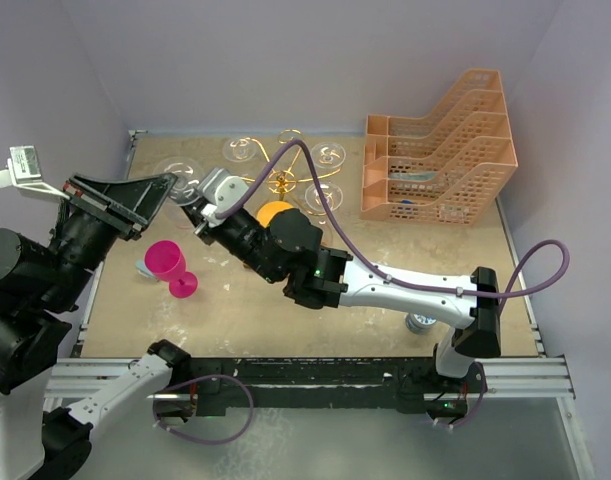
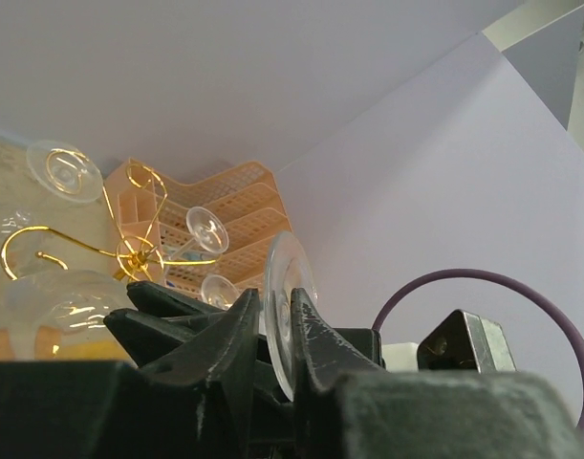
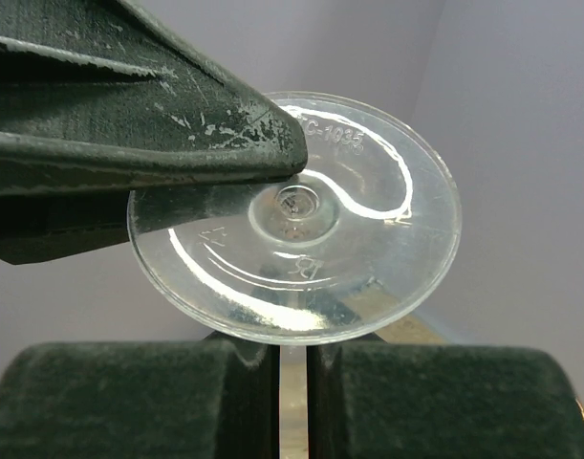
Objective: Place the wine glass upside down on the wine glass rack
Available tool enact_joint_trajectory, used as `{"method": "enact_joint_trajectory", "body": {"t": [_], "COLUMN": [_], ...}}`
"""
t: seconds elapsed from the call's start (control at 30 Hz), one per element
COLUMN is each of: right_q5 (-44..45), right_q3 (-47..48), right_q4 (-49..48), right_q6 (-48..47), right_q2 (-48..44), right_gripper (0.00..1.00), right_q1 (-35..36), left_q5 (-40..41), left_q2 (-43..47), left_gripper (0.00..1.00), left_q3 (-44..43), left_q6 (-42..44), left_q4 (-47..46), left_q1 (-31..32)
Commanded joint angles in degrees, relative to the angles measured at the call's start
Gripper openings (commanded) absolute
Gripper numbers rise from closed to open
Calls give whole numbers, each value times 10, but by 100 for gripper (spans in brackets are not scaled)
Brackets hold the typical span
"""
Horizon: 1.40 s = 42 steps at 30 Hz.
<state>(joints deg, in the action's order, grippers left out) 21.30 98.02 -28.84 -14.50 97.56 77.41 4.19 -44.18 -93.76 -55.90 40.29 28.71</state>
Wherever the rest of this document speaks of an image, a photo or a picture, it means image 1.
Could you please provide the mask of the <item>yellow plastic goblet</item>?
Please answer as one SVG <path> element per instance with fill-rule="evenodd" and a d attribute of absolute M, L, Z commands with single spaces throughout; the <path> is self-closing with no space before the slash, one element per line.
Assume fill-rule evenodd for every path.
<path fill-rule="evenodd" d="M 258 210 L 256 219 L 262 227 L 267 227 L 277 214 L 292 208 L 293 205 L 285 201 L 270 201 Z"/>

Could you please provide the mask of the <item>clear wine glass front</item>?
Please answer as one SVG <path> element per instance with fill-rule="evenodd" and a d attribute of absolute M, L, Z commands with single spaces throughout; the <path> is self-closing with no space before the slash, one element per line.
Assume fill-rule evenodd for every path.
<path fill-rule="evenodd" d="M 245 163 L 253 160 L 258 151 L 257 143 L 249 136 L 229 138 L 222 147 L 223 156 L 232 163 Z"/>

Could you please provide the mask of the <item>clear wine glass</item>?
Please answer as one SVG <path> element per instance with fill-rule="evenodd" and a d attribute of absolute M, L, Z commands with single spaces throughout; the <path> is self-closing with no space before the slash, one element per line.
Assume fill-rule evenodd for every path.
<path fill-rule="evenodd" d="M 223 156 L 232 163 L 245 163 L 253 160 L 258 151 L 257 143 L 249 136 L 229 138 L 222 147 Z"/>
<path fill-rule="evenodd" d="M 334 183 L 322 183 L 320 191 L 310 185 L 305 191 L 306 211 L 318 226 L 327 224 L 327 210 L 337 210 L 343 203 L 344 194 L 340 186 Z"/>

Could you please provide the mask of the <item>clear champagne flute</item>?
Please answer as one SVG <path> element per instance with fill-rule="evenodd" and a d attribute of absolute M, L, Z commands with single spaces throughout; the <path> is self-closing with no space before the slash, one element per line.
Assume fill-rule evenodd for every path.
<path fill-rule="evenodd" d="M 320 142 L 311 149 L 311 157 L 318 172 L 332 172 L 342 167 L 345 148 L 336 142 Z"/>

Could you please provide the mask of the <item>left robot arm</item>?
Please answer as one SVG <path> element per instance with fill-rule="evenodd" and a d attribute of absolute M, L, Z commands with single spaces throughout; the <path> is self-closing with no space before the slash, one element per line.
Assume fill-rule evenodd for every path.
<path fill-rule="evenodd" d="M 72 176 L 59 191 L 47 245 L 0 228 L 0 479 L 68 479 L 136 403 L 191 378 L 190 357 L 169 341 L 90 396 L 51 412 L 45 393 L 72 312 L 117 240 L 136 240 L 175 184 L 172 174 L 103 182 Z"/>

